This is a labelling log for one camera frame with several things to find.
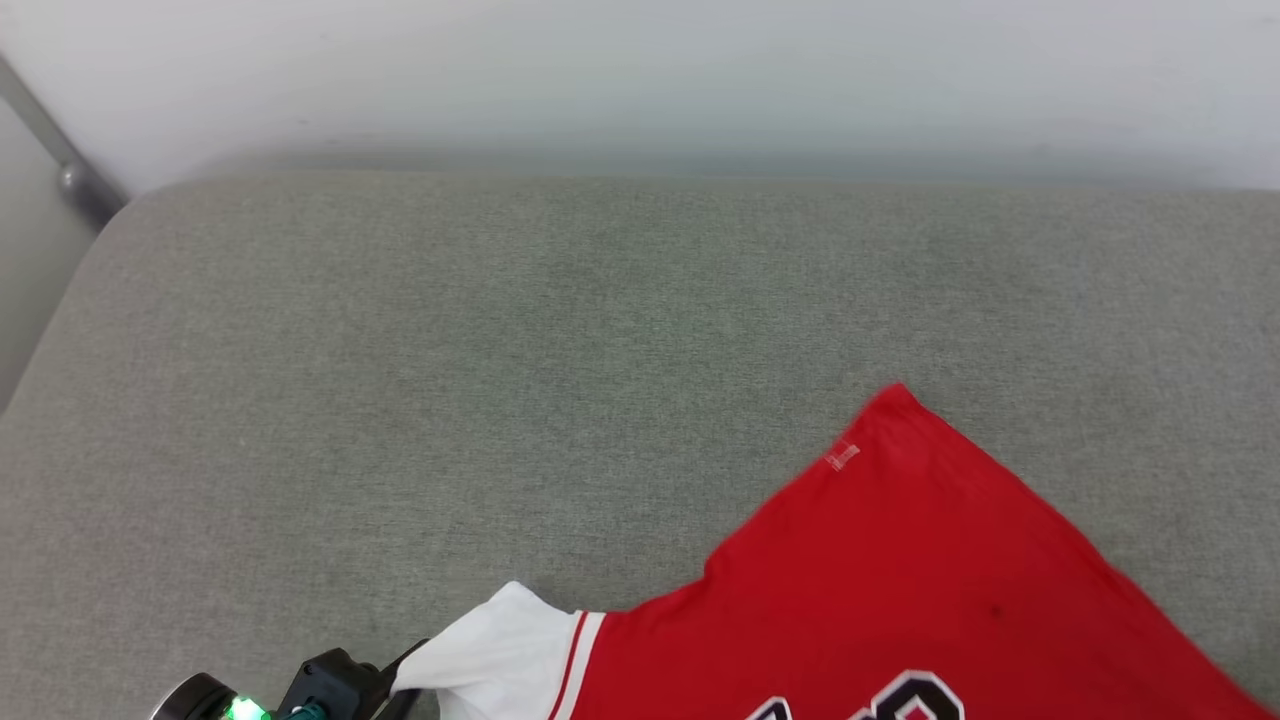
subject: white stripe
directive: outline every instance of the white stripe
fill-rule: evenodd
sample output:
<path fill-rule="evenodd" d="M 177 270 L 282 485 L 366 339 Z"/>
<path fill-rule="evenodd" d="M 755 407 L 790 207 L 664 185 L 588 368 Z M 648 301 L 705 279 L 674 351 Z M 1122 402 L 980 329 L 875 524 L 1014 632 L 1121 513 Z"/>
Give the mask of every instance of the white stripe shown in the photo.
<path fill-rule="evenodd" d="M 582 678 L 586 675 L 586 664 L 591 659 L 591 647 L 595 644 L 595 635 L 600 632 L 600 623 L 604 621 L 604 612 L 588 612 L 582 621 L 582 632 L 577 634 L 577 648 L 573 651 L 573 666 L 568 669 L 568 680 L 564 682 L 564 697 L 561 698 L 561 707 L 552 720 L 570 720 L 573 716 L 573 706 L 577 705 L 577 693 L 582 691 Z"/>

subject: jersey number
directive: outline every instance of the jersey number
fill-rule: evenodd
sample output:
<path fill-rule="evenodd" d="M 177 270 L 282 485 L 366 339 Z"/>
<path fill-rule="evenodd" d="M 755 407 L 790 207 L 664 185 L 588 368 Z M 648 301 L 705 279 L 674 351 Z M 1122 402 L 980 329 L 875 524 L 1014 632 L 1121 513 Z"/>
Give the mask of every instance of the jersey number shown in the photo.
<path fill-rule="evenodd" d="M 964 720 L 964 703 L 933 673 L 908 670 L 872 698 L 850 720 Z M 748 720 L 792 720 L 786 698 L 774 697 Z"/>

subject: couch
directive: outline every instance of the couch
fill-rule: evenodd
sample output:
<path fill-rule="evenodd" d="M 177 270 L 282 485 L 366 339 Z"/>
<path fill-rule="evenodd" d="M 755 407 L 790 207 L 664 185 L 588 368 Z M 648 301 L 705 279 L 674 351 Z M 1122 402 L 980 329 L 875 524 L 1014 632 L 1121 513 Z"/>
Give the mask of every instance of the couch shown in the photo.
<path fill-rule="evenodd" d="M 1280 707 L 1280 195 L 311 172 L 81 265 L 0 418 L 5 715 L 632 606 L 893 380 Z"/>

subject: green light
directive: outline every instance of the green light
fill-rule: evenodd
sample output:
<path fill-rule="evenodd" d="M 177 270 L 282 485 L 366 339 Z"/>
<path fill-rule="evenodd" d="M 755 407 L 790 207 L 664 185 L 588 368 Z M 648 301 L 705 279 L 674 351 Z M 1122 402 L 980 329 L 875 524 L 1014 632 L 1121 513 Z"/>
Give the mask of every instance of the green light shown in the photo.
<path fill-rule="evenodd" d="M 227 720 L 266 720 L 266 711 L 247 697 L 238 697 L 232 701 L 232 706 L 223 715 Z"/>

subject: red fabric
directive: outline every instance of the red fabric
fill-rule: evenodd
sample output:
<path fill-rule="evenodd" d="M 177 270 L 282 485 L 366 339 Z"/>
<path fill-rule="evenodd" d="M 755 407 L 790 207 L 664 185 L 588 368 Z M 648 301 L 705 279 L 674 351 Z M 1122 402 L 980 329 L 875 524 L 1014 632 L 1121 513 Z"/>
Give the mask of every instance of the red fabric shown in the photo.
<path fill-rule="evenodd" d="M 572 717 L 749 720 L 778 697 L 795 720 L 849 720 L 908 670 L 934 674 L 973 719 L 1270 717 L 902 386 L 703 579 L 605 616 Z"/>

